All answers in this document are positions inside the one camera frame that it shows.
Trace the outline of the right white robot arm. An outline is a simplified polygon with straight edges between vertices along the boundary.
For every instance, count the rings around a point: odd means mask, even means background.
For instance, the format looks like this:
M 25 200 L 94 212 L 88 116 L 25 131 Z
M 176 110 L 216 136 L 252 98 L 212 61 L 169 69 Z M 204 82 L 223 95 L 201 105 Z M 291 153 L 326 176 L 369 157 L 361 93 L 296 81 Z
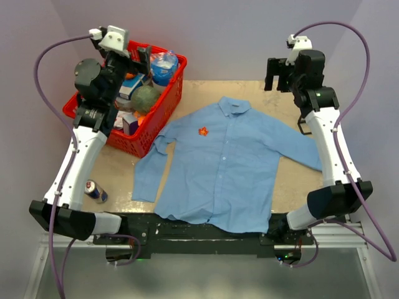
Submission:
M 323 85 L 325 55 L 318 50 L 302 50 L 293 62 L 267 60 L 265 87 L 271 90 L 278 77 L 277 90 L 291 92 L 300 109 L 298 123 L 306 123 L 315 139 L 322 165 L 323 186 L 307 195 L 304 206 L 286 215 L 287 224 L 278 228 L 277 236 L 286 245 L 293 244 L 300 231 L 315 222 L 356 212 L 373 192 L 354 166 L 344 135 L 336 124 L 340 116 L 335 90 Z

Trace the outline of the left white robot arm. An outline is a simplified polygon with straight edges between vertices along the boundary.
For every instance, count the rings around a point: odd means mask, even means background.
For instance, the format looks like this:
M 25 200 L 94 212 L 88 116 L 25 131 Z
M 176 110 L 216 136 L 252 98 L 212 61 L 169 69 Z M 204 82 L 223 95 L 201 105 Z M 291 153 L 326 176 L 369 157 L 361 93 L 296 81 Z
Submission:
M 40 201 L 32 201 L 29 213 L 50 234 L 77 240 L 106 234 L 114 244 L 128 240 L 123 218 L 108 212 L 84 212 L 84 191 L 95 160 L 113 129 L 115 99 L 127 73 L 150 73 L 151 47 L 137 49 L 140 60 L 109 50 L 105 62 L 80 61 L 74 70 L 77 110 L 65 158 L 50 189 Z

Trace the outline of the light blue button shirt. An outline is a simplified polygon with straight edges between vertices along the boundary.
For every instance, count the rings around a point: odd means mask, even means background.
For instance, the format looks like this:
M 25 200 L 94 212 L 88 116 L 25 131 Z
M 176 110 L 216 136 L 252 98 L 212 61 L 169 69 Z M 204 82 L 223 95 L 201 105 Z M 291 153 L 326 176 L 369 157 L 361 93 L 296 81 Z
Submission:
M 207 136 L 198 130 L 207 127 Z M 134 201 L 164 219 L 265 233 L 281 157 L 320 171 L 314 140 L 252 108 L 217 103 L 167 124 L 135 165 Z

